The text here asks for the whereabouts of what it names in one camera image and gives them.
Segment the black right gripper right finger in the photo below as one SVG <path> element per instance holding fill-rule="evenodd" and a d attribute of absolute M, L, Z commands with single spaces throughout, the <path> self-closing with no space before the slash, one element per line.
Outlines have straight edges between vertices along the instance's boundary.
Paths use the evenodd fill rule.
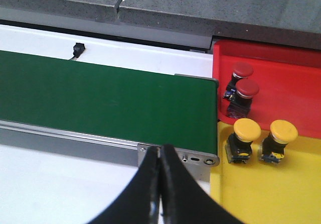
<path fill-rule="evenodd" d="M 172 145 L 160 149 L 164 223 L 241 223 L 195 181 Z"/>

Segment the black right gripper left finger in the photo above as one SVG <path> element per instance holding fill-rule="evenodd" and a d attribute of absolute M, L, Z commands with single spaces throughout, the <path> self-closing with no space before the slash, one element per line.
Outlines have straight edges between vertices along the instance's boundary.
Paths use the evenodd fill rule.
<path fill-rule="evenodd" d="M 158 223 L 158 174 L 158 151 L 149 147 L 122 193 L 90 223 Z"/>

